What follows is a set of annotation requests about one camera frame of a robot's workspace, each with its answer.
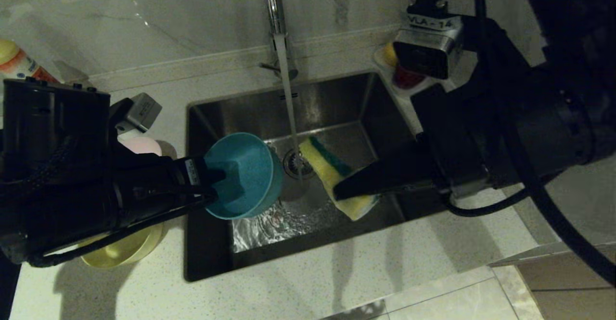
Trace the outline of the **pink plastic bowl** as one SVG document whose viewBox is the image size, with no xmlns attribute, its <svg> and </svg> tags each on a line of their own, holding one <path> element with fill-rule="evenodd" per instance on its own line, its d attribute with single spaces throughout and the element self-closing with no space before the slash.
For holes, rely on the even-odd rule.
<svg viewBox="0 0 616 320">
<path fill-rule="evenodd" d="M 135 154 L 156 154 L 157 156 L 176 159 L 176 149 L 166 141 L 154 140 L 147 136 L 137 136 L 127 139 L 117 139 L 123 146 Z"/>
</svg>

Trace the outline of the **yellow plastic bowl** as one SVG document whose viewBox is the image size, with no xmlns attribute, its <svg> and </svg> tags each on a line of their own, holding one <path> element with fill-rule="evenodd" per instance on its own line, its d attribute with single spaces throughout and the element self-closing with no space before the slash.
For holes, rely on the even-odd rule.
<svg viewBox="0 0 616 320">
<path fill-rule="evenodd" d="M 81 259 L 86 265 L 100 269 L 136 263 L 156 249 L 163 235 L 164 224 L 156 224 L 85 254 Z"/>
</svg>

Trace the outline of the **metal sink drain strainer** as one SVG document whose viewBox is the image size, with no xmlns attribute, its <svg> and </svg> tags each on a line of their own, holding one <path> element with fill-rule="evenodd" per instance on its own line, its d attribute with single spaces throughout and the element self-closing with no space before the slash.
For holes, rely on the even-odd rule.
<svg viewBox="0 0 616 320">
<path fill-rule="evenodd" d="M 285 154 L 283 166 L 286 174 L 297 180 L 308 179 L 314 173 L 310 164 L 294 149 L 290 149 Z"/>
</svg>

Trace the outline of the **white fruit tray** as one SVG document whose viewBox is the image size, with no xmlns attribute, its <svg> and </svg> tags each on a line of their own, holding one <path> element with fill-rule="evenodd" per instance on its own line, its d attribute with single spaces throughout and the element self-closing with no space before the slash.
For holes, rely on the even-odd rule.
<svg viewBox="0 0 616 320">
<path fill-rule="evenodd" d="M 418 93 L 418 92 L 420 92 L 422 90 L 426 90 L 427 88 L 431 87 L 432 85 L 441 85 L 446 91 L 453 90 L 453 89 L 456 88 L 456 86 L 453 83 L 453 81 L 451 81 L 449 79 L 441 80 L 441 79 L 435 79 L 435 78 L 431 78 L 431 77 L 426 77 L 426 79 L 422 83 L 420 83 L 419 85 L 417 85 L 416 87 L 414 87 L 414 88 L 412 88 L 410 90 L 402 90 L 402 89 L 396 87 L 396 85 L 394 85 L 394 83 L 393 83 L 393 75 L 394 75 L 395 68 L 393 68 L 391 66 L 388 66 L 384 62 L 384 60 L 383 60 L 383 46 L 381 46 L 376 51 L 374 51 L 374 53 L 372 55 L 372 59 L 376 63 L 376 65 L 379 66 L 379 68 L 381 70 L 383 70 L 383 72 L 385 72 L 385 76 L 388 79 L 391 79 L 392 85 L 394 87 L 394 92 L 396 93 L 396 95 L 400 96 L 401 98 L 409 98 L 410 96 L 413 96 L 414 94 L 416 94 L 416 93 Z"/>
</svg>

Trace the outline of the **blue plastic bowl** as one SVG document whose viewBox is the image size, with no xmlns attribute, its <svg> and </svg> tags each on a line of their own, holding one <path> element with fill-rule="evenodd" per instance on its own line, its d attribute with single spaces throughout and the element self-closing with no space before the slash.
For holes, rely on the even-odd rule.
<svg viewBox="0 0 616 320">
<path fill-rule="evenodd" d="M 212 184 L 218 199 L 206 208 L 224 220 L 252 218 L 269 209 L 283 187 L 279 158 L 260 138 L 233 133 L 218 140 L 204 156 L 207 168 L 222 171 L 225 178 Z"/>
</svg>

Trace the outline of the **orange label detergent bottle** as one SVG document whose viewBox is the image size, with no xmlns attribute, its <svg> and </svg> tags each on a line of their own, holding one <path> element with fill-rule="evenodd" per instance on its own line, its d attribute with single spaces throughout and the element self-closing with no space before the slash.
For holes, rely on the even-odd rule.
<svg viewBox="0 0 616 320">
<path fill-rule="evenodd" d="M 0 81 L 26 77 L 51 83 L 59 82 L 15 42 L 0 38 Z"/>
</svg>

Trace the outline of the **light wooden cabinet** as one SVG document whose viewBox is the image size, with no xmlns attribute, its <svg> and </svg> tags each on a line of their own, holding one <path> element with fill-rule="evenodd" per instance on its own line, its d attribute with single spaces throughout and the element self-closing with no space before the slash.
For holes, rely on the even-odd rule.
<svg viewBox="0 0 616 320">
<path fill-rule="evenodd" d="M 616 288 L 572 252 L 515 261 L 545 320 L 616 320 Z"/>
</svg>

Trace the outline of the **running water stream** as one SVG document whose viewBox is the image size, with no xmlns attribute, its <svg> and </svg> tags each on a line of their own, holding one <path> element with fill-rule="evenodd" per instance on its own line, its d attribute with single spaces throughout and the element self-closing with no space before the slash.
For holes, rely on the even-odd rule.
<svg viewBox="0 0 616 320">
<path fill-rule="evenodd" d="M 274 44 L 275 44 L 275 48 L 277 52 L 277 57 L 279 59 L 280 77 L 283 83 L 284 100 L 286 102 L 288 119 L 290 121 L 291 138 L 293 141 L 295 160 L 300 162 L 299 166 L 296 166 L 296 169 L 298 172 L 298 179 L 300 181 L 300 184 L 303 185 L 304 182 L 303 182 L 303 175 L 302 175 L 302 170 L 301 170 L 301 167 L 302 167 L 301 153 L 299 150 L 297 131 L 295 128 L 295 112 L 294 112 L 294 107 L 293 107 L 293 98 L 291 94 L 290 72 L 289 72 L 290 68 L 289 68 L 289 63 L 288 63 L 289 61 L 288 61 L 287 52 L 286 52 L 285 36 L 284 34 L 275 34 L 273 35 L 273 40 L 274 40 Z"/>
</svg>

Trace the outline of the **stainless steel sink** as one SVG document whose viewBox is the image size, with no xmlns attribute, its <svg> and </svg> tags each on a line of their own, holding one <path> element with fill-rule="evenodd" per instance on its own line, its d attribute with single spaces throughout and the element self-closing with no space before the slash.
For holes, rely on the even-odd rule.
<svg viewBox="0 0 616 320">
<path fill-rule="evenodd" d="M 353 169 L 378 160 L 413 134 L 381 77 L 375 73 L 295 86 L 291 90 L 298 140 L 315 136 Z M 220 138 L 250 133 L 264 140 L 283 164 L 293 149 L 283 90 L 269 90 L 192 106 L 188 153 L 206 153 Z M 321 247 L 444 212 L 434 189 L 382 196 L 358 221 L 337 210 L 313 173 L 288 176 L 280 198 L 253 218 L 222 220 L 207 210 L 188 215 L 184 278 L 196 282 L 282 256 Z"/>
</svg>

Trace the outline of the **chrome faucet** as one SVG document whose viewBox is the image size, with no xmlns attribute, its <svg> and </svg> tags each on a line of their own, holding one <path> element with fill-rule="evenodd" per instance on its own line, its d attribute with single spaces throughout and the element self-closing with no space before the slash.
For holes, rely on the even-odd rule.
<svg viewBox="0 0 616 320">
<path fill-rule="evenodd" d="M 286 59 L 288 66 L 288 76 L 290 80 L 293 80 L 298 75 L 298 70 L 295 66 L 295 62 L 292 59 L 291 45 L 286 30 L 286 22 L 283 8 L 283 0 L 265 0 L 266 11 L 268 12 L 268 22 L 270 28 L 270 44 L 269 44 L 269 61 L 261 62 L 260 68 L 267 69 L 280 78 L 280 60 L 277 54 L 277 46 L 275 37 L 281 35 L 284 39 L 284 46 L 286 49 Z"/>
</svg>

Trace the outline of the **dark red apple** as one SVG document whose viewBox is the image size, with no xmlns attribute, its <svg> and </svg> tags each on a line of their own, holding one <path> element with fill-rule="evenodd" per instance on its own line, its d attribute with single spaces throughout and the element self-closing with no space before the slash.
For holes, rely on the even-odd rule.
<svg viewBox="0 0 616 320">
<path fill-rule="evenodd" d="M 392 81 L 396 87 L 402 90 L 410 90 L 422 83 L 425 79 L 426 76 L 416 74 L 398 64 L 395 68 Z"/>
</svg>

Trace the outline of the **green and yellow sponge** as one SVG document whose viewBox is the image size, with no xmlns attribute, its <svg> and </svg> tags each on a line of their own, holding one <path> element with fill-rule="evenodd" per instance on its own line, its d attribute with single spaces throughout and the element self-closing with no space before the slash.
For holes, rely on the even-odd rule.
<svg viewBox="0 0 616 320">
<path fill-rule="evenodd" d="M 352 175 L 353 170 L 336 155 L 331 153 L 314 136 L 299 144 L 301 156 L 321 180 L 323 187 L 337 210 L 340 210 L 352 221 L 364 217 L 379 201 L 379 195 L 361 195 L 345 200 L 337 200 L 334 187 Z"/>
</svg>

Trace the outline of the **black induction cooktop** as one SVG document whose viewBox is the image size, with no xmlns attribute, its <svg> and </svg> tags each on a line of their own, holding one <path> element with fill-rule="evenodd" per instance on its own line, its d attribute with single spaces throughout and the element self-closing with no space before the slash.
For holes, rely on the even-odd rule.
<svg viewBox="0 0 616 320">
<path fill-rule="evenodd" d="M 21 266 L 0 255 L 0 320 L 8 320 L 13 308 Z"/>
</svg>

